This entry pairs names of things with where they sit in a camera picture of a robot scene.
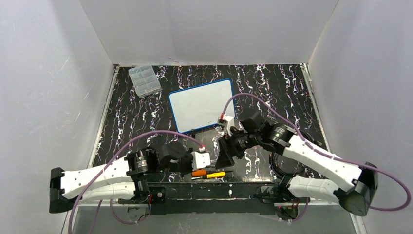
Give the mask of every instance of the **white wall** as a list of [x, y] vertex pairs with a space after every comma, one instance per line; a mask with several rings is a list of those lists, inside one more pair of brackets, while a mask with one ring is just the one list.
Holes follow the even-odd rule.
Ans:
[[80, 0], [112, 62], [308, 62], [337, 0]]
[[85, 168], [113, 65], [78, 1], [0, 1], [0, 233], [60, 233], [50, 169]]
[[[334, 153], [369, 161], [413, 189], [413, 2], [339, 1], [309, 62], [321, 121]], [[404, 191], [379, 176], [374, 206]], [[413, 206], [370, 210], [370, 234], [411, 234]]]

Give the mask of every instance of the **floor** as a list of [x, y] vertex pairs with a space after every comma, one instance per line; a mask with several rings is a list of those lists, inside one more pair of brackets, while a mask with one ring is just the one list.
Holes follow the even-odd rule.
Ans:
[[[128, 76], [131, 67], [120, 67], [116, 77], [112, 98], [104, 121], [93, 166], [106, 163], [129, 139], [152, 130], [176, 130], [172, 118], [168, 94], [212, 81], [229, 78], [232, 80], [234, 93], [252, 93], [264, 99], [272, 108], [296, 124], [302, 131], [309, 133], [317, 144], [325, 148], [322, 132], [304, 75], [299, 64], [284, 65], [222, 65], [222, 66], [154, 66], [162, 90], [154, 95], [139, 98]], [[255, 100], [240, 97], [236, 100], [236, 112], [260, 110], [270, 121], [278, 121], [273, 114], [260, 106]], [[217, 129], [204, 131], [196, 138], [202, 139], [214, 159], [218, 148], [213, 142], [222, 132]], [[140, 140], [129, 148], [137, 151], [148, 144], [165, 144], [180, 141], [186, 147], [192, 142], [174, 136], [158, 135]], [[261, 147], [246, 151], [243, 159], [236, 161], [229, 173], [218, 182], [263, 182], [271, 181], [275, 175], [268, 163], [269, 152]], [[297, 162], [282, 159], [284, 170], [294, 170]], [[320, 178], [320, 175], [308, 171], [307, 176]], [[149, 182], [180, 182], [188, 178], [174, 173], [159, 173], [149, 178]]]

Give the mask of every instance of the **white whiteboard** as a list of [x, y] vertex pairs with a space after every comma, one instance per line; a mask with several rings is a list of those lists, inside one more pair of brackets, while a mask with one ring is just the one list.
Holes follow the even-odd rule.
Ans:
[[[216, 124], [232, 96], [230, 79], [170, 93], [168, 98], [177, 131], [185, 133]], [[228, 105], [226, 114], [235, 116], [233, 101]]]

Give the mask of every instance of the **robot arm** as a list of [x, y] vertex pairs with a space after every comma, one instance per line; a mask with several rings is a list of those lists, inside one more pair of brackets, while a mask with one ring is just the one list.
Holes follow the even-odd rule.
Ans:
[[[142, 200], [150, 195], [146, 182], [148, 175], [162, 171], [184, 175], [210, 164], [210, 156], [205, 147], [198, 151], [186, 151], [179, 143], [148, 147], [114, 161], [90, 185], [80, 202], [112, 198]], [[80, 192], [104, 167], [105, 165], [101, 165], [80, 171], [52, 169], [49, 212], [71, 210]]]
[[[335, 154], [301, 139], [294, 129], [284, 124], [270, 124], [264, 121], [259, 112], [240, 119], [244, 130], [236, 129], [232, 117], [223, 115], [218, 120], [224, 127], [225, 134], [218, 139], [220, 154], [216, 163], [217, 168], [233, 166], [233, 156], [241, 159], [246, 149], [260, 145], [265, 150], [301, 162], [329, 178], [285, 176], [278, 186], [267, 194], [268, 196], [289, 194], [288, 198], [313, 197], [338, 203], [345, 210], [358, 216], [367, 214], [377, 189], [377, 172], [333, 160], [337, 157]], [[316, 153], [316, 150], [330, 155], [331, 158]]]

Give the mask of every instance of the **screwdriver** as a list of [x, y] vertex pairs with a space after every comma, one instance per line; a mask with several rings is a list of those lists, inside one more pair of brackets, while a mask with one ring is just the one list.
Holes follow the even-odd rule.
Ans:
[[201, 176], [206, 176], [208, 173], [212, 173], [213, 171], [207, 171], [205, 169], [200, 169], [197, 171], [192, 172], [192, 177], [201, 177]]
[[225, 172], [216, 172], [216, 173], [212, 173], [212, 174], [208, 174], [208, 175], [203, 175], [200, 177], [194, 177], [192, 178], [192, 180], [195, 179], [211, 179], [211, 178], [219, 178], [219, 177], [224, 177], [225, 176]]

